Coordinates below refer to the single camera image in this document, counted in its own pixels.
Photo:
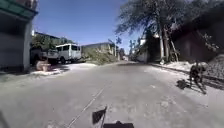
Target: bush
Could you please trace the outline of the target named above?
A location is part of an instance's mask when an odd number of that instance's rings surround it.
[[[115,56],[109,53],[101,53],[97,49],[86,49],[83,53],[86,61],[94,62],[98,65],[116,62]]]

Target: white van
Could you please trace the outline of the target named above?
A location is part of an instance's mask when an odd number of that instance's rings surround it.
[[[75,62],[81,59],[81,47],[76,44],[63,44],[56,46],[56,48],[62,64],[65,64],[66,61]]]

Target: vehicle window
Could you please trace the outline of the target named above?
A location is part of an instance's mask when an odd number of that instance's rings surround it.
[[[78,47],[77,46],[72,46],[72,50],[77,51],[78,50]]]
[[[57,47],[58,51],[61,51],[61,47]]]
[[[69,46],[64,46],[63,51],[69,50]]]

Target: sky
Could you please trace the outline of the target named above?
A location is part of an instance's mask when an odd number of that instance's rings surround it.
[[[33,29],[57,37],[66,37],[80,45],[115,41],[120,6],[127,0],[39,0]],[[129,41],[140,32],[122,38],[126,53]]]

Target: house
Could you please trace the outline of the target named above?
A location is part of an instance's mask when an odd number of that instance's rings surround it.
[[[0,1],[0,69],[27,71],[36,0]]]
[[[171,37],[180,59],[209,61],[224,49],[224,2],[175,30]]]
[[[113,43],[109,43],[109,42],[88,44],[88,45],[83,45],[82,46],[82,52],[85,53],[88,49],[96,49],[99,52],[110,53],[111,55],[113,55],[113,54],[115,54],[114,46],[115,45]]]

